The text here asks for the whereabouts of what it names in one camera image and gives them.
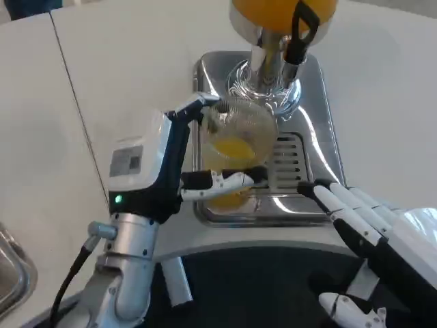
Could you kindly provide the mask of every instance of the robot finger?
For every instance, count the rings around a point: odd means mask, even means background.
[[[387,201],[380,201],[380,202],[383,206],[387,207],[390,211],[395,213],[395,215],[397,215],[397,216],[403,215],[405,212],[408,211],[405,208],[400,208],[400,207],[393,205],[392,203],[387,202]]]
[[[384,220],[377,212],[368,206],[361,198],[356,197],[353,193],[347,190],[338,182],[333,182],[325,179],[317,179],[317,185],[322,185],[329,189],[342,202],[358,213],[369,225],[371,225],[381,235],[386,236],[386,233],[391,230],[391,225]]]
[[[378,244],[380,233],[327,188],[310,182],[300,182],[298,192],[316,201],[319,207],[330,215],[340,237],[359,256],[362,254],[360,249],[363,242],[373,246]]]
[[[267,169],[255,166],[244,170],[184,172],[181,174],[180,195],[184,201],[210,200],[266,182]]]
[[[390,206],[377,202],[372,196],[368,195],[359,188],[350,187],[349,191],[353,193],[357,198],[361,199],[364,203],[372,208],[372,210],[382,217],[390,226],[393,226],[397,220],[399,209],[391,209]]]
[[[376,313],[370,305],[357,305],[358,299],[353,299],[347,295],[325,292],[319,296],[319,303],[331,320],[344,328],[386,328],[385,309]]]
[[[201,110],[204,107],[212,106],[217,103],[221,98],[213,94],[207,94],[204,92],[197,92],[192,94],[191,97],[175,108],[173,111],[167,113],[167,117],[171,121],[179,122],[192,122],[193,120],[200,123],[202,119]]]

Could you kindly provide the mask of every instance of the silver cylinder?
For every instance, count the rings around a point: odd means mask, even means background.
[[[193,300],[190,285],[180,257],[161,262],[171,306],[185,304]]]
[[[281,53],[252,46],[247,84],[260,94],[271,94],[278,86]]]
[[[299,80],[300,74],[302,73],[306,62],[307,58],[305,58],[301,65],[293,65],[287,62],[282,65],[280,78],[282,88],[290,89],[293,87],[293,83],[295,83],[296,80]]]
[[[92,221],[88,225],[88,234],[103,239],[114,239],[117,236],[117,229],[109,224]]]
[[[115,297],[113,311],[116,320],[137,323],[147,312],[150,303],[154,263],[150,259],[107,254],[97,259],[96,272],[101,275],[111,275],[110,272],[113,272],[113,276],[122,277],[117,286],[109,290],[109,293],[112,292]]]
[[[152,259],[158,223],[134,214],[115,213],[111,217],[112,226],[117,229],[117,238],[107,241],[108,254]]]

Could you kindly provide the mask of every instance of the black cable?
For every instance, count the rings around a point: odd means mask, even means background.
[[[62,283],[61,288],[56,294],[55,301],[53,302],[50,311],[50,318],[48,320],[48,326],[50,328],[55,328],[57,324],[57,313],[59,311],[59,306],[61,305],[62,297],[64,297],[64,294],[67,291],[68,285],[70,285],[70,282],[73,280],[74,276],[81,270],[83,264],[91,253],[92,251],[88,250],[85,246],[82,246],[81,251],[76,257],[76,260],[74,260],[74,263],[70,268],[70,272],[68,272],[67,277]]]

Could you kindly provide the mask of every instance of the white plastic casing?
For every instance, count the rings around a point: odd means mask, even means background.
[[[220,195],[226,195],[233,191],[241,190],[246,187],[253,187],[255,181],[250,176],[242,172],[232,174],[224,179],[221,174],[212,171],[212,187],[206,190],[182,190],[182,199],[191,200],[211,200]]]
[[[385,308],[379,309],[377,314],[373,310],[365,314],[349,297],[332,292],[320,294],[319,303],[327,314],[333,314],[331,319],[342,328],[386,328]]]
[[[353,193],[347,190],[339,183],[331,183],[330,190],[336,195],[342,202],[354,209],[369,225],[371,225],[376,231],[385,236],[386,232],[391,229],[391,225],[388,224],[382,217],[374,212],[370,206],[366,205],[364,201],[356,197]]]
[[[158,178],[169,139],[171,121],[158,110],[148,110],[142,120],[132,124],[126,136],[118,140],[114,152],[142,146],[140,167],[137,172],[110,176],[110,191],[133,191],[147,188]]]
[[[437,289],[437,209],[418,208],[400,215],[389,232],[389,245]]]
[[[329,212],[333,214],[330,218],[335,221],[343,219],[349,226],[357,231],[362,237],[376,246],[381,235],[373,229],[358,213],[344,204],[336,195],[322,186],[314,187],[314,195],[325,205]]]

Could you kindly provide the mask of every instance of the stainless steel drip tray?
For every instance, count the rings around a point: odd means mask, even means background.
[[[229,73],[243,64],[249,52],[219,51],[205,54],[195,70],[195,91],[225,96]],[[237,210],[208,208],[197,202],[195,213],[217,226],[307,226],[328,221],[317,204],[299,194],[299,181],[316,178],[337,180],[344,185],[343,169],[330,116],[322,71],[309,55],[300,79],[299,106],[278,118],[279,136],[266,163],[268,186],[251,190],[248,201]],[[193,127],[193,168],[202,169],[201,135]]]

